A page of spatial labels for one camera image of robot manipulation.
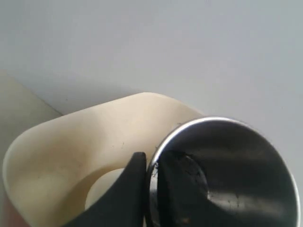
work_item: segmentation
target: black plastic part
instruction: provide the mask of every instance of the black plastic part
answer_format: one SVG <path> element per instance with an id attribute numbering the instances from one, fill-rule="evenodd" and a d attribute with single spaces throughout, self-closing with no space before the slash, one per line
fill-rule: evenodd
<path id="1" fill-rule="evenodd" d="M 112 187 L 64 227 L 142 227 L 145 172 L 145 153 L 134 153 Z"/>
<path id="2" fill-rule="evenodd" d="M 245 227 L 202 194 L 178 162 L 175 152 L 159 159 L 158 209 L 162 227 Z"/>

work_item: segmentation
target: metal cup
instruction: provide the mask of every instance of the metal cup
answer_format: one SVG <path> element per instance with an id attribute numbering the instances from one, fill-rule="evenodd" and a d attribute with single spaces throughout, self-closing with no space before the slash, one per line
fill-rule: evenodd
<path id="1" fill-rule="evenodd" d="M 159 146 L 147 175 L 147 219 L 153 226 L 160 226 L 157 161 L 162 152 L 175 150 L 185 152 L 198 164 L 204 173 L 205 195 L 225 212 L 249 226 L 299 227 L 298 191 L 278 152 L 249 126 L 222 117 L 187 122 Z"/>

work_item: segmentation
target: wall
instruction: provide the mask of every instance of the wall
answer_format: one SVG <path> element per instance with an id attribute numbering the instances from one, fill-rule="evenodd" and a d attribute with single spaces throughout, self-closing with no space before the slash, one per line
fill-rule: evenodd
<path id="1" fill-rule="evenodd" d="M 140 91 L 246 121 L 303 193 L 303 1 L 4 0 L 0 68 L 62 113 Z"/>
<path id="2" fill-rule="evenodd" d="M 12 141 L 25 130 L 60 116 L 28 89 L 0 70 L 0 175 L 2 160 Z M 3 187 L 0 183 L 0 223 Z"/>

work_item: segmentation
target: stainless steel cup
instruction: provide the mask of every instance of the stainless steel cup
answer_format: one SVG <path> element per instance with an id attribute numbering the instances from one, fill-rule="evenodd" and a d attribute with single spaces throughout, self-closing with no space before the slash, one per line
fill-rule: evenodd
<path id="1" fill-rule="evenodd" d="M 249 126 L 206 117 L 175 129 L 148 168 L 148 219 L 159 225 L 157 161 L 162 152 L 183 151 L 204 173 L 208 200 L 249 226 L 299 227 L 300 203 L 293 176 L 275 148 Z"/>

